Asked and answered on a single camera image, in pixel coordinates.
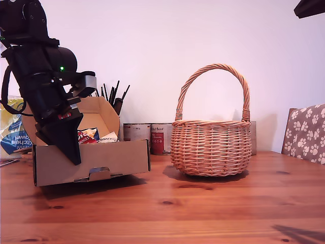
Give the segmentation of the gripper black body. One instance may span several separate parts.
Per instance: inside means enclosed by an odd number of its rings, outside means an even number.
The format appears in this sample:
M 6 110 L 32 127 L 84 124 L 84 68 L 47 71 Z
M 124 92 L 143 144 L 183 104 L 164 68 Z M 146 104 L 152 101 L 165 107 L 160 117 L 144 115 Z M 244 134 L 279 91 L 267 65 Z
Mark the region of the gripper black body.
M 80 102 L 79 88 L 74 84 L 69 91 L 65 79 L 23 78 L 20 80 L 20 94 L 24 104 L 20 113 L 33 116 L 40 127 L 58 125 L 77 127 L 81 113 L 72 104 Z

